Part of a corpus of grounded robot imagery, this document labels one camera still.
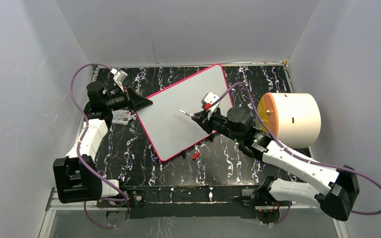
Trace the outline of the red whiteboard marker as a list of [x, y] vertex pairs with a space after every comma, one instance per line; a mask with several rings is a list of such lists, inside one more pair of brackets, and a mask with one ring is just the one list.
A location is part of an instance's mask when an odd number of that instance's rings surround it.
[[188, 116], [188, 117], [194, 117], [194, 114], [188, 113], [188, 112], [186, 112], [184, 110], [179, 110], [179, 112], [184, 114], [184, 115], [186, 115], [186, 116]]

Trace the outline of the pink framed whiteboard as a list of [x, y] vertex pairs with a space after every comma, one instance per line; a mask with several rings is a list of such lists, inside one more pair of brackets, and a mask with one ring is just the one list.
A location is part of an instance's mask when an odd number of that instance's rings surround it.
[[158, 159], [166, 162], [208, 137], [190, 115], [202, 111], [202, 99], [221, 96], [228, 83], [223, 66], [214, 64], [148, 97], [152, 105], [137, 112]]

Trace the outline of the red marker cap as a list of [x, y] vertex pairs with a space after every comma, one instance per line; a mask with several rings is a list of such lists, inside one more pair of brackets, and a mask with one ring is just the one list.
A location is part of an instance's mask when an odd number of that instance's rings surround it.
[[196, 160], [199, 156], [200, 156], [200, 153], [197, 152], [197, 153], [195, 153], [195, 154], [193, 155], [192, 159], [193, 159], [193, 160]]

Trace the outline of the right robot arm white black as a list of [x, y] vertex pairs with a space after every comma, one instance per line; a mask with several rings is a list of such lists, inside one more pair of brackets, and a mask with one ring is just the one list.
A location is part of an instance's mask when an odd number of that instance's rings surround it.
[[347, 221], [359, 195], [354, 169], [325, 167], [292, 149], [281, 148], [268, 133], [257, 129], [254, 119], [242, 107], [233, 107], [226, 116], [220, 109], [203, 110], [191, 116], [205, 132], [218, 132], [238, 143], [250, 158], [274, 165], [302, 179], [290, 182], [268, 177], [250, 198], [252, 202], [273, 205], [276, 201], [294, 201], [319, 207], [328, 216]]

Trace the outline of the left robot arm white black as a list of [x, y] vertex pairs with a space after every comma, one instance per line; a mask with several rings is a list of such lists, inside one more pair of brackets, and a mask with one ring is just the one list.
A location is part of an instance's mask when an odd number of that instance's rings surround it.
[[120, 180], [108, 180], [97, 172], [96, 153], [112, 125], [114, 111], [126, 109], [135, 113], [153, 102], [128, 86], [116, 88], [111, 94], [102, 82], [95, 81], [86, 89], [89, 101], [83, 110], [81, 134], [70, 151], [53, 163], [58, 198], [63, 204], [107, 200], [123, 206], [128, 192], [122, 189]]

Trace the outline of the white printed card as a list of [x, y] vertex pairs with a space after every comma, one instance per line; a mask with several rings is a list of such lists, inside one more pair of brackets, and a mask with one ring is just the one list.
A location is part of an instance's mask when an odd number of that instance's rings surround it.
[[128, 125], [128, 122], [131, 119], [131, 112], [127, 110], [112, 111], [112, 114], [113, 114], [113, 118], [112, 118], [113, 124]]

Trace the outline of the white cylinder orange end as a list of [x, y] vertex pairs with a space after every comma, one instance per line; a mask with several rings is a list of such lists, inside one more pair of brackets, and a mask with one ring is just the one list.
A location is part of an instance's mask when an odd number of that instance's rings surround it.
[[266, 93], [257, 112], [274, 135], [292, 149], [308, 148], [319, 136], [320, 111], [308, 93]]

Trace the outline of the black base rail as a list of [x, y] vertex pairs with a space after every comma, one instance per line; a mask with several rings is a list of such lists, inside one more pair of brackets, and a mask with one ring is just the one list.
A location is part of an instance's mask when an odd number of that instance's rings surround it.
[[156, 217], [238, 217], [276, 222], [288, 201], [258, 195], [258, 185], [128, 186], [134, 219]]

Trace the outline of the aluminium frame rail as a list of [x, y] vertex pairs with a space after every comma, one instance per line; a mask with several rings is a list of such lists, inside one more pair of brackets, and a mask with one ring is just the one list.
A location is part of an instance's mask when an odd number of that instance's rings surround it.
[[329, 190], [320, 193], [307, 183], [275, 181], [263, 186], [130, 186], [127, 188], [131, 207], [149, 204], [220, 204], [236, 202], [244, 206], [296, 204], [326, 208], [337, 198]]

